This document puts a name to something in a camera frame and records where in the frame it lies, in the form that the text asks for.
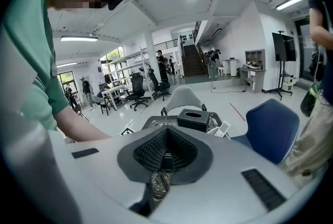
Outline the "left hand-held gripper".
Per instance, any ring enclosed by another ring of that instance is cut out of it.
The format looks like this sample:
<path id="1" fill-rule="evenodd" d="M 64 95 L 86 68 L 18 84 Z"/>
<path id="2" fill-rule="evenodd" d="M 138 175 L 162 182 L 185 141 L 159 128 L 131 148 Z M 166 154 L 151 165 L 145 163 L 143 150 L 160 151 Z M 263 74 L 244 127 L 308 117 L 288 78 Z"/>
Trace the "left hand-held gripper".
<path id="1" fill-rule="evenodd" d="M 135 120 L 130 120 L 130 122 L 126 124 L 125 128 L 119 133 L 119 136 L 134 133 L 135 130 L 132 127 L 132 124 L 134 123 L 134 121 Z"/>

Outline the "person's green shirt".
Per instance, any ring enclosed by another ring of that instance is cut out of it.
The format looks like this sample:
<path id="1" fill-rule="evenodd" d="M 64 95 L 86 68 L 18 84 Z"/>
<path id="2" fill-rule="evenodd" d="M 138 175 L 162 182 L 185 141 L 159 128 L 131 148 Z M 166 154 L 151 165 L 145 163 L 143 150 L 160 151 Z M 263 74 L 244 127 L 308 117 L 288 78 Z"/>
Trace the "person's green shirt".
<path id="1" fill-rule="evenodd" d="M 36 77 L 24 92 L 20 109 L 46 130 L 65 129 L 56 115 L 69 106 L 57 78 L 52 28 L 46 0 L 11 0 L 3 18 L 5 31 Z"/>

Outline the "person's left forearm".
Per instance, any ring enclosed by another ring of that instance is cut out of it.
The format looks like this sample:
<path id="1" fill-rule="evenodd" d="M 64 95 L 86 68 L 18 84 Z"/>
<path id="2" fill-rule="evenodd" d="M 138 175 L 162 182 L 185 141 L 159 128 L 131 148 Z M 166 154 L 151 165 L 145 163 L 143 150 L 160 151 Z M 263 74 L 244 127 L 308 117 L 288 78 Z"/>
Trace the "person's left forearm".
<path id="1" fill-rule="evenodd" d="M 80 117 L 69 106 L 54 115 L 58 128 L 76 142 L 110 139 L 87 120 Z"/>

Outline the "white metal shelving rack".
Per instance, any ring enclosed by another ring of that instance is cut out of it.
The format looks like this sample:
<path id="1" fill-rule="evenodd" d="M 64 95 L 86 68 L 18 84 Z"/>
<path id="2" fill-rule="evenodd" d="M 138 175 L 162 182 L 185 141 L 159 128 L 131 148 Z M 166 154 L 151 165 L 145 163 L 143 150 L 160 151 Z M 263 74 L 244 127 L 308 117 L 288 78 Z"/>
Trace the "white metal shelving rack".
<path id="1" fill-rule="evenodd" d="M 152 80 L 148 75 L 150 62 L 147 48 L 139 46 L 138 51 L 128 55 L 119 56 L 116 60 L 107 62 L 112 87 L 120 87 L 124 85 L 122 91 L 128 94 L 133 91 L 131 78 L 134 74 L 143 77 L 143 89 L 145 90 L 144 98 L 153 99 L 155 92 L 153 89 Z"/>

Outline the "blue shell chair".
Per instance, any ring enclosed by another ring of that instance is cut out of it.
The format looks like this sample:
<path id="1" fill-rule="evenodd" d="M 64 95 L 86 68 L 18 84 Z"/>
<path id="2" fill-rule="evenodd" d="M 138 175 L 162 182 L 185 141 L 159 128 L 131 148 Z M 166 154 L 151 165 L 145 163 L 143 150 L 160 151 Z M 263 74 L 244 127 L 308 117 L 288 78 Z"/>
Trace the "blue shell chair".
<path id="1" fill-rule="evenodd" d="M 270 162 L 280 165 L 299 134 L 298 115 L 276 99 L 269 99 L 246 114 L 247 132 L 232 137 Z"/>

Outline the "black television screen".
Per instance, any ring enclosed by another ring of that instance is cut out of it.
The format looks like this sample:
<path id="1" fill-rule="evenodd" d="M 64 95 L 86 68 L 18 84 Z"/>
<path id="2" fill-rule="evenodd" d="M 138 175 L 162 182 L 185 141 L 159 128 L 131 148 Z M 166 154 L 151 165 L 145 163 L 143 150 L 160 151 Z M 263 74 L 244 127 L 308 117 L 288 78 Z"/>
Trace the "black television screen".
<path id="1" fill-rule="evenodd" d="M 272 33 L 275 60 L 276 61 L 296 61 L 296 49 L 294 39 L 290 36 Z"/>

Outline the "white box unit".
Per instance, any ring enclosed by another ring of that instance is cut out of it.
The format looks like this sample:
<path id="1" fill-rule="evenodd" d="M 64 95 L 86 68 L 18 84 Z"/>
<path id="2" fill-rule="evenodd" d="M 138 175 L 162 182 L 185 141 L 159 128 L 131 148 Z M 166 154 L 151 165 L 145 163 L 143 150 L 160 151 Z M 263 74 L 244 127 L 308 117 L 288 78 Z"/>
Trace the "white box unit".
<path id="1" fill-rule="evenodd" d="M 283 91 L 292 91 L 293 86 L 294 86 L 293 80 L 294 80 L 293 75 L 284 76 L 282 90 Z"/>

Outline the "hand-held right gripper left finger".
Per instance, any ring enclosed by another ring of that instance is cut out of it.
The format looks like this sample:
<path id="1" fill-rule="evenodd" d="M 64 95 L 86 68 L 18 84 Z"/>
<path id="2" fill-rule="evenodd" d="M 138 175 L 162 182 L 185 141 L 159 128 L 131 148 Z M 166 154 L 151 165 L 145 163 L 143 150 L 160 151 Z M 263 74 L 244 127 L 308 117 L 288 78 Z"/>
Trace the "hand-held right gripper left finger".
<path id="1" fill-rule="evenodd" d="M 125 145 L 118 152 L 117 162 L 129 180 L 150 183 L 167 151 L 167 135 L 168 127 L 159 126 L 121 137 Z"/>

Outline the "dark glass door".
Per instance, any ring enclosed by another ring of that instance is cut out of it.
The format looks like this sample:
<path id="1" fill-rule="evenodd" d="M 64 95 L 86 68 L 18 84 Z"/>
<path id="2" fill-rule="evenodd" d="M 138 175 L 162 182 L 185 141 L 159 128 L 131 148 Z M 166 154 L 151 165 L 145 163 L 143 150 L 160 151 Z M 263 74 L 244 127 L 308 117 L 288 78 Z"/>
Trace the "dark glass door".
<path id="1" fill-rule="evenodd" d="M 300 55 L 300 79 L 313 82 L 314 76 L 311 74 L 312 54 L 317 51 L 315 43 L 310 37 L 310 17 L 295 21 L 297 36 L 299 41 Z"/>

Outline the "black mesh office chair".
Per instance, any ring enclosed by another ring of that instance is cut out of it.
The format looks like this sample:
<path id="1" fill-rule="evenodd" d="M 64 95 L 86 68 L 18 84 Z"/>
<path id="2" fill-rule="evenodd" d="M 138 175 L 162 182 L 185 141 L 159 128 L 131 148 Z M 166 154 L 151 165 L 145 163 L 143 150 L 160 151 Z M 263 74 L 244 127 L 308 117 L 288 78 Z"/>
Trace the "black mesh office chair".
<path id="1" fill-rule="evenodd" d="M 133 108 L 136 111 L 138 105 L 144 105 L 148 107 L 148 100 L 143 99 L 145 91 L 143 89 L 143 76 L 140 73 L 134 73 L 131 78 L 132 83 L 132 91 L 133 93 L 126 97 L 128 101 L 135 101 L 133 104 L 130 105 L 130 108 Z"/>
<path id="2" fill-rule="evenodd" d="M 153 90 L 155 92 L 154 100 L 156 100 L 158 97 L 162 97 L 162 100 L 165 101 L 165 96 L 171 95 L 171 93 L 169 93 L 170 83 L 158 82 L 152 68 L 148 70 L 148 75 L 153 83 Z"/>

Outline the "black balcony railing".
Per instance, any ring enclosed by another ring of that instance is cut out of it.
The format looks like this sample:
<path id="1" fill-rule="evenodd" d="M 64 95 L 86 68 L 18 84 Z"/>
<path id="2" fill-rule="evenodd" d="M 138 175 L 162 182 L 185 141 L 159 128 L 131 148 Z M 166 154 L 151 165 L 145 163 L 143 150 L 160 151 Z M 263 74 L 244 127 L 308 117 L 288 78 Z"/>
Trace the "black balcony railing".
<path id="1" fill-rule="evenodd" d="M 157 50 L 170 49 L 170 48 L 174 48 L 177 46 L 178 46 L 178 40 L 174 39 L 174 40 L 166 41 L 163 43 L 158 43 L 158 44 L 154 45 L 154 48 L 155 48 L 155 51 L 157 51 Z"/>

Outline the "light grey shell chair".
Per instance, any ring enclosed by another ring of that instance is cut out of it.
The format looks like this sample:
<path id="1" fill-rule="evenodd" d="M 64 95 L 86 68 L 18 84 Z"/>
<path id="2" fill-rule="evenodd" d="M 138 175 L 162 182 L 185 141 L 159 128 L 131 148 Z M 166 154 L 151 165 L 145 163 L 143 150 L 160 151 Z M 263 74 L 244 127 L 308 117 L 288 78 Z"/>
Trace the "light grey shell chair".
<path id="1" fill-rule="evenodd" d="M 179 86 L 173 90 L 170 100 L 161 110 L 161 115 L 167 116 L 171 110 L 184 106 L 193 106 L 200 108 L 202 111 L 207 111 L 205 104 L 201 102 L 190 87 Z"/>

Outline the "black television stand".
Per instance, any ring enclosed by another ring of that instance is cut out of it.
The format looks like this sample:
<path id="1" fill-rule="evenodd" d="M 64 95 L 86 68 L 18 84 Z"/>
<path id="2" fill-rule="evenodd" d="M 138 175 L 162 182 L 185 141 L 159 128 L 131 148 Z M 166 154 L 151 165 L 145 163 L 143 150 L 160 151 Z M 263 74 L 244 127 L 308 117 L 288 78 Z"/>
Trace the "black television stand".
<path id="1" fill-rule="evenodd" d="M 282 93 L 286 93 L 289 94 L 290 96 L 292 96 L 293 91 L 292 89 L 288 89 L 288 90 L 284 90 L 283 89 L 283 84 L 285 82 L 285 78 L 287 77 L 291 77 L 290 74 L 288 74 L 285 70 L 285 61 L 280 61 L 279 62 L 279 74 L 278 74 L 278 87 L 274 90 L 275 93 L 278 94 L 280 101 L 282 101 Z"/>

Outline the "small grey chair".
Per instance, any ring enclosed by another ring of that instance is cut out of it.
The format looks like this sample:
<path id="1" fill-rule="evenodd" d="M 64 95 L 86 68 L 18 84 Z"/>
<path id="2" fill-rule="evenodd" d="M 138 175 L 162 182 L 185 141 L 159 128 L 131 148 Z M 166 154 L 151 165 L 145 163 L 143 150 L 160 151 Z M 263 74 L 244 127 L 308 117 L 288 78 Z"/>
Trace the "small grey chair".
<path id="1" fill-rule="evenodd" d="M 93 101 L 98 105 L 100 106 L 100 109 L 101 109 L 101 112 L 102 114 L 104 114 L 104 111 L 106 111 L 106 114 L 107 116 L 109 115 L 109 106 L 106 102 L 106 99 L 105 98 L 100 98 L 100 97 L 97 97 L 97 96 L 93 96 Z"/>

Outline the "black framed window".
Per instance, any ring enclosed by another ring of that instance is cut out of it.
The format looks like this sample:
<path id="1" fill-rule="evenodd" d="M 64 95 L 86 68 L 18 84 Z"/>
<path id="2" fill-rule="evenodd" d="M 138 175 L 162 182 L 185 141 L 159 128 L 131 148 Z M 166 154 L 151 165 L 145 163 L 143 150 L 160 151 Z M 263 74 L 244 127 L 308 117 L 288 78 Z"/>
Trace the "black framed window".
<path id="1" fill-rule="evenodd" d="M 57 75 L 57 77 L 63 89 L 65 89 L 67 85 L 69 85 L 70 87 L 73 87 L 75 85 L 74 75 L 72 71 L 60 73 Z"/>

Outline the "white table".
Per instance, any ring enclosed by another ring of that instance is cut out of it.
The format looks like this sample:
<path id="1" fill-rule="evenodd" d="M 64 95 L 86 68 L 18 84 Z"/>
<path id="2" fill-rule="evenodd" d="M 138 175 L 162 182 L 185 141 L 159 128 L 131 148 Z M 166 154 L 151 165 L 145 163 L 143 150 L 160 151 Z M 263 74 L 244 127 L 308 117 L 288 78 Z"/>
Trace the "white table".
<path id="1" fill-rule="evenodd" d="M 125 85 L 119 85 L 110 89 L 107 89 L 105 91 L 102 91 L 101 94 L 103 97 L 109 101 L 109 103 L 112 105 L 115 111 L 118 110 L 117 103 L 115 102 L 115 98 L 120 98 L 120 91 L 126 91 L 127 88 Z"/>

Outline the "black tissue box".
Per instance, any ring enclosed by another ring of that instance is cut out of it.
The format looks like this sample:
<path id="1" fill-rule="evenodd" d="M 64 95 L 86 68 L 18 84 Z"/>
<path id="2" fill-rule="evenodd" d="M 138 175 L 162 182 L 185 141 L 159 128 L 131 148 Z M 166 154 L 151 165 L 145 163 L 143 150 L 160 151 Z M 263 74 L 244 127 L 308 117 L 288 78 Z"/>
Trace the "black tissue box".
<path id="1" fill-rule="evenodd" d="M 209 125 L 209 112 L 183 109 L 177 116 L 177 125 L 206 133 Z"/>

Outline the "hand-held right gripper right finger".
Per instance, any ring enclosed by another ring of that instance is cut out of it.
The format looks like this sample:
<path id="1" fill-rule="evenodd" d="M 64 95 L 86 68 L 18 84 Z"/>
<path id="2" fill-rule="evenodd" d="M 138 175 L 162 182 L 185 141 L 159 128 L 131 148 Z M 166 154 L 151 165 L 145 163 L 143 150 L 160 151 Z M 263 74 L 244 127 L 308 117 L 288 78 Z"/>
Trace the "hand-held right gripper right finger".
<path id="1" fill-rule="evenodd" d="M 166 129 L 166 149 L 171 154 L 171 185 L 187 185 L 198 181 L 211 167 L 213 152 L 204 142 L 207 134 L 183 127 Z"/>

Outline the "grey desk with shelf hutch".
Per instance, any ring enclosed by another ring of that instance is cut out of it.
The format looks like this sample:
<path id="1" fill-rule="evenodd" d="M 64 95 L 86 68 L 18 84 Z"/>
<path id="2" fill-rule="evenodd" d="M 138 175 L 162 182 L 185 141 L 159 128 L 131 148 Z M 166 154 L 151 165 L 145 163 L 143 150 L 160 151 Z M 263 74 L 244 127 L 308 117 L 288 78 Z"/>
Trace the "grey desk with shelf hutch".
<path id="1" fill-rule="evenodd" d="M 265 66 L 265 49 L 245 51 L 240 79 L 245 85 L 249 85 L 254 93 L 260 93 L 263 89 Z"/>

